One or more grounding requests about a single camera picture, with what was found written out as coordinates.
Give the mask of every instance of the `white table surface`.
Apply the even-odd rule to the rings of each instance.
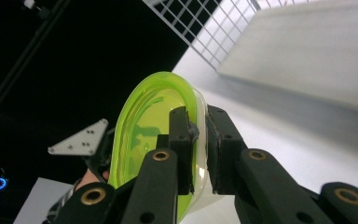
[[[248,147],[271,153],[295,181],[319,193],[327,182],[358,187],[358,111],[217,74],[193,49],[173,72],[228,112]],[[240,223],[233,197],[182,223]]]

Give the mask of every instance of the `neon green plastic container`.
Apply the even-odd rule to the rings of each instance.
[[[158,134],[169,133],[169,113],[185,106],[191,122],[199,127],[200,137],[193,148],[195,193],[178,196],[180,222],[205,187],[206,104],[199,92],[183,78],[158,72],[145,78],[133,90],[117,120],[109,184],[118,188],[135,178],[147,152],[156,148]]]

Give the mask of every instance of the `green lid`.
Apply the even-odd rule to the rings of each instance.
[[[156,148],[158,134],[169,133],[169,113],[179,106],[185,106],[190,121],[197,123],[193,88],[174,73],[153,74],[133,90],[117,120],[109,184],[118,188],[138,175],[145,154]],[[178,197],[178,220],[191,198]]]

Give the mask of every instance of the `white surface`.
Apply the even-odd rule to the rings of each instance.
[[[14,224],[41,224],[50,207],[73,185],[39,177]]]
[[[358,0],[257,12],[217,71],[358,109]]]
[[[248,147],[270,152],[296,182],[317,193],[324,183],[358,187],[358,111],[219,76],[193,49],[173,72],[209,105],[228,112]],[[240,223],[232,196],[188,214],[183,224]]]

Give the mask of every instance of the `grid panel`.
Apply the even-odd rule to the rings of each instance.
[[[258,10],[312,0],[143,1],[209,65],[217,69]]]

